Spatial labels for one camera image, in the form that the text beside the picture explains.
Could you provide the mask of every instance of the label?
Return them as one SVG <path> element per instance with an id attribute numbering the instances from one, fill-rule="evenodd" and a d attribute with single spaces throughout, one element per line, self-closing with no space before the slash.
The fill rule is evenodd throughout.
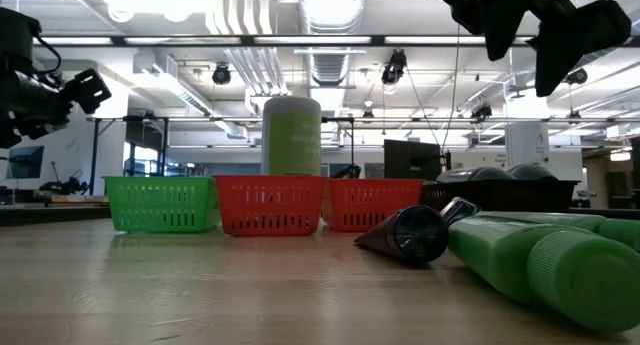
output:
<path id="1" fill-rule="evenodd" d="M 269 175 L 320 175 L 320 122 L 302 111 L 271 115 Z"/>

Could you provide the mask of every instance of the green basket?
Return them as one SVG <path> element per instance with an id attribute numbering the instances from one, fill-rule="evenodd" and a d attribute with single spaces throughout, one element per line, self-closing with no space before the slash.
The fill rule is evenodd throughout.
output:
<path id="1" fill-rule="evenodd" d="M 105 177 L 117 231 L 201 232 L 220 222 L 210 178 Z"/>

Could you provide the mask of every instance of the desk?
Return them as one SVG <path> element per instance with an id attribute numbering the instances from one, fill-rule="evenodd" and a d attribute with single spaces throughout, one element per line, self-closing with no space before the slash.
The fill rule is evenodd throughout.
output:
<path id="1" fill-rule="evenodd" d="M 510 302 L 446 254 L 407 269 L 354 235 L 0 228 L 4 344 L 640 344 Z"/>

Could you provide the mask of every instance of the red basket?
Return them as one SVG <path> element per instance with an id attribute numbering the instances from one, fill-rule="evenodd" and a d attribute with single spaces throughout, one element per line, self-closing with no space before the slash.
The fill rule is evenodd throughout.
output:
<path id="1" fill-rule="evenodd" d="M 364 232 L 394 212 L 420 203 L 423 180 L 330 179 L 322 217 L 339 232 Z"/>
<path id="2" fill-rule="evenodd" d="M 318 228 L 327 181 L 312 176 L 215 176 L 224 232 L 310 235 Z"/>

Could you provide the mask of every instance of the plastic basket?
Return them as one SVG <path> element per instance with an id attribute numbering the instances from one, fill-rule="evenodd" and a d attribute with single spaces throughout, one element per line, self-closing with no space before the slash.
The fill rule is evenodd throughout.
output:
<path id="1" fill-rule="evenodd" d="M 459 196 L 487 211 L 565 212 L 578 181 L 478 180 L 426 185 L 420 204 L 442 210 Z"/>
<path id="2" fill-rule="evenodd" d="M 106 177 L 113 225 L 129 232 L 201 232 L 219 221 L 210 178 Z"/>
<path id="3" fill-rule="evenodd" d="M 420 202 L 423 180 L 331 179 L 322 217 L 333 231 L 364 232 Z"/>
<path id="4" fill-rule="evenodd" d="M 300 236 L 316 232 L 326 178 L 221 175 L 215 179 L 225 233 Z"/>

